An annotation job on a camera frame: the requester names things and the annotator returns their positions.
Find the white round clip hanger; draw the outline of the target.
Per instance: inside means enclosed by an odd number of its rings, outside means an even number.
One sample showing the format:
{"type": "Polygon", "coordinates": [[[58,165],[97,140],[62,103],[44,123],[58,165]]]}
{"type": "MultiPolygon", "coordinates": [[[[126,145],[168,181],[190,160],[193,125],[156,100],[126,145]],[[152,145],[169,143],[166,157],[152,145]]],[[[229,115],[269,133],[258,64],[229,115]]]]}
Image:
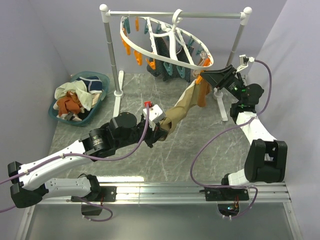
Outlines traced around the white round clip hanger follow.
{"type": "Polygon", "coordinates": [[[135,29],[140,29],[140,20],[144,20],[143,33],[148,35],[150,50],[135,44],[129,39],[131,33],[128,16],[120,22],[120,36],[126,54],[133,55],[136,63],[156,78],[168,81],[184,79],[188,83],[197,78],[199,73],[214,64],[214,58],[205,44],[193,34],[178,27],[182,20],[175,11],[172,23],[166,23],[150,16],[136,16],[135,29]]]}

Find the khaki tan underwear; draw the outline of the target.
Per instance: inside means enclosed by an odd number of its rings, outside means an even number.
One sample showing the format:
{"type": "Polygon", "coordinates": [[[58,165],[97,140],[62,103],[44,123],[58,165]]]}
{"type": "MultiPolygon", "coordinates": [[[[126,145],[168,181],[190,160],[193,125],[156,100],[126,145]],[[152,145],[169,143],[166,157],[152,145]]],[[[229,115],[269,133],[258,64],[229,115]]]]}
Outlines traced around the khaki tan underwear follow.
{"type": "Polygon", "coordinates": [[[198,105],[200,97],[201,85],[196,84],[196,80],[184,90],[176,104],[165,112],[165,118],[160,121],[160,128],[172,134],[179,122],[181,122],[188,114],[189,110],[198,105]]]}

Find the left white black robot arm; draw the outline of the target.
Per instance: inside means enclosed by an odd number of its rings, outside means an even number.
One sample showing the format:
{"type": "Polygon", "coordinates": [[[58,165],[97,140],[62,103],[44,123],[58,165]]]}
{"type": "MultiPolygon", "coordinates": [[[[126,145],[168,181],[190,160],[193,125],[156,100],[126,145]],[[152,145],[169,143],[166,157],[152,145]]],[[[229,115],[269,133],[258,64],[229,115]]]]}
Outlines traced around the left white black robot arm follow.
{"type": "Polygon", "coordinates": [[[101,195],[101,187],[96,176],[86,174],[80,178],[57,178],[63,171],[89,163],[113,162],[125,159],[115,157],[118,149],[134,145],[138,148],[146,143],[150,148],[168,132],[161,128],[165,114],[152,107],[144,109],[141,121],[135,115],[122,112],[99,128],[68,147],[40,160],[22,164],[17,161],[8,164],[10,196],[19,209],[34,206],[44,199],[55,197],[80,197],[96,201],[101,195]]]}

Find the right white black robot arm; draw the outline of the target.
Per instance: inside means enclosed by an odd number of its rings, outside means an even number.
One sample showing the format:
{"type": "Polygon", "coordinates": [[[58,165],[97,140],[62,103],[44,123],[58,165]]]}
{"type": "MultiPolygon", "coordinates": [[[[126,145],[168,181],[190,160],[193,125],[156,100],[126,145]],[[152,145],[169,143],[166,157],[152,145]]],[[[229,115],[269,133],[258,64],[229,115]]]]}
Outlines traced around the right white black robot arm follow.
{"type": "Polygon", "coordinates": [[[232,65],[201,74],[208,84],[226,89],[237,102],[230,107],[230,117],[246,136],[250,148],[243,169],[226,174],[219,185],[204,187],[207,201],[248,200],[248,188],[255,183],[280,183],[284,180],[288,146],[272,136],[259,120],[256,105],[264,89],[257,83],[246,85],[232,65]]]}

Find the navy blue bear underwear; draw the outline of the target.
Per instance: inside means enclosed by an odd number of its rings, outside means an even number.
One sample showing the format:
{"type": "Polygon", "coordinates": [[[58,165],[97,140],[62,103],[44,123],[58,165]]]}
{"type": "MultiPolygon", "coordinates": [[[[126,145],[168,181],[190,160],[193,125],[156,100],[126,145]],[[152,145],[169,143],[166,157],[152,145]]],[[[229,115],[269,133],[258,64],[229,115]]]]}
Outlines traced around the navy blue bear underwear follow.
{"type": "Polygon", "coordinates": [[[77,81],[82,81],[86,90],[90,94],[100,94],[103,92],[103,83],[97,76],[78,77],[77,81]]]}

